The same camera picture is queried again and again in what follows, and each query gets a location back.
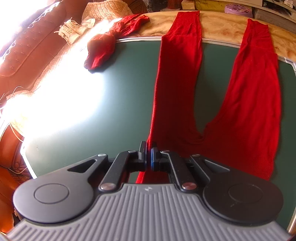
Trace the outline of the green table mat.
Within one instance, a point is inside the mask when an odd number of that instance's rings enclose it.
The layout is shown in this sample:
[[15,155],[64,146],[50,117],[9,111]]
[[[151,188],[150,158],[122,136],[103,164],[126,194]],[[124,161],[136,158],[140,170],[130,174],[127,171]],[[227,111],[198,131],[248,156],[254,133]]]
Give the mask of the green table mat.
[[[62,57],[25,104],[31,113],[21,153],[33,178],[98,153],[115,157],[147,139],[160,43],[152,37],[119,42],[98,72],[82,66],[82,47]],[[239,50],[216,43],[202,45],[194,110],[200,131],[218,113]],[[272,182],[284,197],[277,222],[290,230],[295,210],[295,63],[279,57],[278,64],[281,139]]]

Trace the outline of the crumpled red garment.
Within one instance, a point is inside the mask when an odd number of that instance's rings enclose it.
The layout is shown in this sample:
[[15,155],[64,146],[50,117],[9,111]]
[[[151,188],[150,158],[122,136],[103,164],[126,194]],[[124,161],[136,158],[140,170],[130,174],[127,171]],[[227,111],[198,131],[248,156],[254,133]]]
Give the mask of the crumpled red garment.
[[125,16],[103,34],[95,35],[87,44],[88,56],[84,62],[87,70],[101,67],[114,53],[116,41],[140,30],[149,22],[149,17],[142,14]]

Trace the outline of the red knit pants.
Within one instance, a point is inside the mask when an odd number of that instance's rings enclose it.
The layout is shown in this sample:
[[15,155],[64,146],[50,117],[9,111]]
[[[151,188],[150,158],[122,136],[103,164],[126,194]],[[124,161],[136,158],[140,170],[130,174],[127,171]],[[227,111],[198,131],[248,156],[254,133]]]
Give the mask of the red knit pants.
[[200,132],[194,99],[202,58],[200,13],[179,12],[162,37],[148,146],[183,158],[200,154],[269,180],[280,139],[281,91],[268,26],[248,20],[222,105]]

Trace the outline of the white tv cabinet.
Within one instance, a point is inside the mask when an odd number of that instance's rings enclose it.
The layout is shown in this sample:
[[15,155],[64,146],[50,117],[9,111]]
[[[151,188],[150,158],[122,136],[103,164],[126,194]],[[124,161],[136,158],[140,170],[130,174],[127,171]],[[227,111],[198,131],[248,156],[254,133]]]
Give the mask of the white tv cabinet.
[[218,11],[253,18],[270,15],[295,22],[295,1],[182,1],[181,9]]

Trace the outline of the brown leather sofa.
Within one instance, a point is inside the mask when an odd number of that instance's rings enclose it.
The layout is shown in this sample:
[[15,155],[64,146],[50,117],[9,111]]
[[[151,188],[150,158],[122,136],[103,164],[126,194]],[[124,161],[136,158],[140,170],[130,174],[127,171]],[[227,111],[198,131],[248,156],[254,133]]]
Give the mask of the brown leather sofa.
[[[49,1],[22,22],[22,29],[1,50],[1,107],[17,90],[31,90],[45,67],[66,44],[56,34],[69,19],[76,22],[88,1]],[[29,172],[20,154],[23,134],[1,121],[1,232],[14,226],[12,202],[15,189],[28,180]]]

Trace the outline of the cream lace cloth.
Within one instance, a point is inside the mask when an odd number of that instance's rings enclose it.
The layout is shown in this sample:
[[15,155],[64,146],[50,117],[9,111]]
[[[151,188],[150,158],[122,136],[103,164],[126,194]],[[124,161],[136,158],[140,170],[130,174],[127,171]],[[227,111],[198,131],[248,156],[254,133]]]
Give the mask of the cream lace cloth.
[[89,29],[93,28],[95,25],[95,19],[83,20],[81,24],[70,19],[67,20],[63,25],[60,25],[57,33],[62,37],[68,45],[75,43],[80,37],[82,37]]

